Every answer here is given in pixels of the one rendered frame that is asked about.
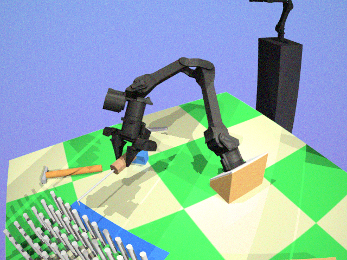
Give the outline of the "blue box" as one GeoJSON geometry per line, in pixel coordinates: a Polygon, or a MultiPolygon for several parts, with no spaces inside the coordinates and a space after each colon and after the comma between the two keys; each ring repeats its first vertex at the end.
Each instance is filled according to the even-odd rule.
{"type": "Polygon", "coordinates": [[[149,160],[149,154],[146,151],[140,151],[136,155],[136,160],[134,160],[132,163],[146,165],[147,161],[149,160]]]}

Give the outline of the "blue flat strip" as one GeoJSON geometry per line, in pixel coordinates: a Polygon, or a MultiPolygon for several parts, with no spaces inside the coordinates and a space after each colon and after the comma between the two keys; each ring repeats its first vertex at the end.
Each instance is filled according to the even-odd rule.
{"type": "Polygon", "coordinates": [[[167,252],[167,251],[139,238],[138,236],[128,232],[127,230],[121,228],[119,225],[116,225],[115,223],[106,219],[105,217],[103,217],[99,213],[90,209],[84,203],[82,203],[80,201],[79,201],[79,203],[80,203],[80,206],[78,205],[78,202],[76,200],[70,206],[71,206],[72,210],[73,209],[77,210],[77,212],[78,212],[83,224],[85,225],[86,229],[88,230],[88,228],[87,228],[87,226],[86,226],[86,224],[82,218],[83,215],[87,215],[91,224],[92,224],[92,222],[97,223],[97,225],[100,229],[100,232],[101,232],[101,234],[102,234],[102,236],[103,236],[103,238],[107,244],[108,244],[108,242],[107,242],[106,237],[104,236],[102,231],[104,229],[107,229],[109,231],[110,236],[113,240],[113,243],[119,252],[120,252],[120,250],[116,244],[115,237],[120,237],[129,258],[131,258],[131,256],[130,256],[127,248],[126,248],[126,246],[128,244],[131,244],[133,246],[137,260],[142,260],[140,257],[140,252],[145,252],[148,260],[165,260],[165,258],[168,256],[169,252],[167,252]]]}

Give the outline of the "hammer with wooden handle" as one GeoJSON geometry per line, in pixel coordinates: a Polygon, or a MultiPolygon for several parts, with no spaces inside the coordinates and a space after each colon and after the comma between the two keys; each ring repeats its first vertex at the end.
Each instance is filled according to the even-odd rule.
{"type": "Polygon", "coordinates": [[[45,167],[43,171],[43,176],[41,178],[41,183],[45,184],[47,181],[47,178],[71,176],[71,175],[94,173],[94,172],[101,172],[101,171],[102,171],[102,165],[85,166],[85,167],[78,167],[78,168],[71,168],[71,169],[57,170],[57,171],[48,171],[48,167],[45,167]]]}

